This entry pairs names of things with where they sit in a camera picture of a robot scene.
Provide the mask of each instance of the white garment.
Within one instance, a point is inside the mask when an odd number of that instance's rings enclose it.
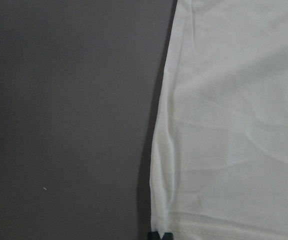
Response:
[[[288,0],[178,0],[151,158],[151,228],[288,240]]]

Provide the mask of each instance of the gray background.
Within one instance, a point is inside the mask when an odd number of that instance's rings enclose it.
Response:
[[[0,0],[0,240],[144,240],[173,0]]]

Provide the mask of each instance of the seam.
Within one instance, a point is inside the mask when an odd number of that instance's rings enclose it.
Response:
[[[183,232],[183,233],[190,233],[190,234],[202,234],[202,235],[209,235],[209,236],[216,236],[216,237],[224,237],[224,238],[232,238],[232,239],[242,239],[237,236],[231,236],[231,235],[222,235],[207,231],[189,231],[189,230],[180,230],[180,229],[170,229],[172,232]]]
[[[228,225],[222,225],[222,224],[213,224],[213,223],[208,223],[208,222],[177,221],[177,220],[169,220],[168,222],[170,222],[170,223],[178,223],[178,224],[203,225],[203,226],[218,227],[218,228],[223,228],[223,229],[234,229],[234,230],[245,231],[245,232],[249,232],[249,233],[261,234],[261,235],[264,235],[264,236],[273,236],[273,237],[279,237],[279,238],[288,239],[288,236],[282,235],[282,234],[276,234],[276,233],[264,232],[264,231],[256,231],[256,230],[250,230],[250,229],[241,228],[241,227],[228,226]]]

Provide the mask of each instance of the dark gray table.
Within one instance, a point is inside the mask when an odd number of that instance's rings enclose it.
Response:
[[[144,240],[172,0],[0,0],[0,240]]]

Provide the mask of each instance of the white fabric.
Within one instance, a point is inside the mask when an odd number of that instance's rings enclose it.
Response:
[[[151,228],[288,240],[288,0],[178,0],[151,158]]]

